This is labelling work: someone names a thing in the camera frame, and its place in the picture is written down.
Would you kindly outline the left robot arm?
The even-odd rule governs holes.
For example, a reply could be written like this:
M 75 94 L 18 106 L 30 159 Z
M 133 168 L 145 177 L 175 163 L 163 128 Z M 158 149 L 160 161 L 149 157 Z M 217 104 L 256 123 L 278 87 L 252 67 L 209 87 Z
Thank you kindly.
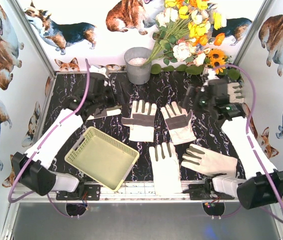
M 100 68 L 94 71 L 89 68 L 83 90 L 70 97 L 70 103 L 60 111 L 57 119 L 42 137 L 25 153 L 16 152 L 12 156 L 15 178 L 8 194 L 8 201 L 17 202 L 12 195 L 18 183 L 40 196 L 50 192 L 81 191 L 79 178 L 69 173 L 53 172 L 49 168 L 69 137 L 86 120 L 93 119 L 97 110 L 107 107 L 113 99 L 107 70 Z

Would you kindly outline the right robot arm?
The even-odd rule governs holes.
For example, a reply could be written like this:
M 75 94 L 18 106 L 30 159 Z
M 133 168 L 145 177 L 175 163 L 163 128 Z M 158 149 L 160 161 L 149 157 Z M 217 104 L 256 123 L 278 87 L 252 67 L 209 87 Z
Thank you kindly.
M 194 103 L 217 120 L 238 158 L 190 144 L 181 165 L 212 178 L 212 189 L 239 200 L 247 210 L 279 203 L 283 207 L 283 170 L 268 160 L 249 128 L 241 103 L 231 102 L 225 79 L 209 80 L 197 88 Z

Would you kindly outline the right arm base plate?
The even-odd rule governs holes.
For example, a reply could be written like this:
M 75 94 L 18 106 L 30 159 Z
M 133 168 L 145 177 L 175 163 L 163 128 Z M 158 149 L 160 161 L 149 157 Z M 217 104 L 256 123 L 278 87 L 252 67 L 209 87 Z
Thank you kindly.
M 192 183 L 188 188 L 182 191 L 183 194 L 188 194 L 191 200 L 234 200 L 235 198 L 215 191 L 211 177 L 207 177 L 203 182 Z

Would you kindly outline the work glove with grey band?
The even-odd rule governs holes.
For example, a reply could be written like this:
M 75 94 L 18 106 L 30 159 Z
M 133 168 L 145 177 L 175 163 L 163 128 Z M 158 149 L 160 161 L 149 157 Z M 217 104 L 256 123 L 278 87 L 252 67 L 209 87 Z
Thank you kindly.
M 176 145 L 190 143 L 197 138 L 192 127 L 193 111 L 186 109 L 173 101 L 160 108 L 172 143 Z

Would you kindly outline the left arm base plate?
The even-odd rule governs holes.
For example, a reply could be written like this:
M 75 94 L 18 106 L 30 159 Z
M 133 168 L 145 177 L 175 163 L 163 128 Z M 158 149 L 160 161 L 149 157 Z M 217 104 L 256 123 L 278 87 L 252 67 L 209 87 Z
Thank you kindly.
M 58 191 L 57 201 L 98 201 L 100 199 L 101 186 L 99 184 L 79 183 L 74 192 Z

